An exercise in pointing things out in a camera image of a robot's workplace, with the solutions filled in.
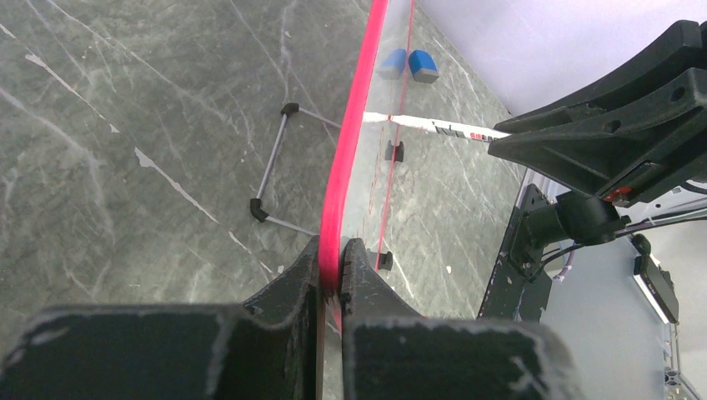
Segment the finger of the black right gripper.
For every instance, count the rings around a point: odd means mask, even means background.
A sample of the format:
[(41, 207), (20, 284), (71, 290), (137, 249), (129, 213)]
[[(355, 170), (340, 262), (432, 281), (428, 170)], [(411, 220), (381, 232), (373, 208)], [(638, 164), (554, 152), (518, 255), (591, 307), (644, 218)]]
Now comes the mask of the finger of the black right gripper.
[(512, 134), (489, 154), (617, 207), (650, 203), (706, 174), (706, 72), (690, 68), (603, 115)]
[(504, 133), (525, 133), (598, 116), (654, 92), (690, 68), (706, 68), (706, 24), (679, 20), (613, 72), (494, 127)]

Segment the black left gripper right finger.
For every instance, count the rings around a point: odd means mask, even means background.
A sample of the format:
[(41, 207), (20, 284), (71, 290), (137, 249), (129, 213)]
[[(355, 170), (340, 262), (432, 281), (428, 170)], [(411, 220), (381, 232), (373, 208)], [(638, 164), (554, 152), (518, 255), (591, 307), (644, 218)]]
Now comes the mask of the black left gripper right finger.
[(536, 322), (424, 317), (374, 270), (361, 239), (343, 251), (347, 399), (583, 399), (568, 348)]

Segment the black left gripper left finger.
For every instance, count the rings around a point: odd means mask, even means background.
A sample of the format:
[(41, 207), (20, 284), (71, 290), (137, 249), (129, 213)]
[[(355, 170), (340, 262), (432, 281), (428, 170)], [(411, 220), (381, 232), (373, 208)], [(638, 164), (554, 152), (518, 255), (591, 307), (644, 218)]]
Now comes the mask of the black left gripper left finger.
[(2, 361), (1, 396), (318, 399), (318, 245), (240, 303), (43, 309)]

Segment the pink-framed whiteboard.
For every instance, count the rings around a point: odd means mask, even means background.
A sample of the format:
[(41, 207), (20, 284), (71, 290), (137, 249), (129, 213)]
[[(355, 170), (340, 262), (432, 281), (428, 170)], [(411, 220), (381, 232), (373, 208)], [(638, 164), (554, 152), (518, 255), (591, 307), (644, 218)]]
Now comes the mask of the pink-framed whiteboard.
[(388, 140), (399, 141), (399, 125), (362, 122), (364, 112), (404, 111), (414, 26), (413, 1), (374, 1), (341, 123), (323, 201), (318, 261), (328, 310), (343, 327), (339, 304), (343, 254), (360, 239), (364, 252), (384, 252), (384, 233), (395, 162), (385, 161)]

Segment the red white marker pen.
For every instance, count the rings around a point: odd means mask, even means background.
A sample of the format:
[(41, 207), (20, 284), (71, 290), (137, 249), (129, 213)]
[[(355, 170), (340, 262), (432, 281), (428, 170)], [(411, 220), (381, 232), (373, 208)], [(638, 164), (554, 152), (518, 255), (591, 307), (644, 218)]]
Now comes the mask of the red white marker pen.
[(379, 112), (364, 112), (363, 123), (391, 122), (401, 127), (414, 128), (427, 133), (437, 133), (449, 137), (463, 138), (484, 143), (491, 143), (509, 136), (509, 133), (500, 132), (487, 127), (478, 127), (460, 122), (450, 122), (425, 117), (408, 115), (390, 115)]

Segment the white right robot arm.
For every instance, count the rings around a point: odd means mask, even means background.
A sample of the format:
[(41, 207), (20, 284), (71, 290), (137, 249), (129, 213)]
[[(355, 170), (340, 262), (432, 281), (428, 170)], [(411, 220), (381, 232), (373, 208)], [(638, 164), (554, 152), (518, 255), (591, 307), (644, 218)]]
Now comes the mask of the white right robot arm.
[(496, 128), (504, 138), (491, 156), (566, 189), (554, 206), (524, 213), (512, 265), (542, 268), (539, 250), (555, 240), (613, 241), (629, 221), (620, 208), (706, 174), (706, 26), (674, 22), (613, 72)]

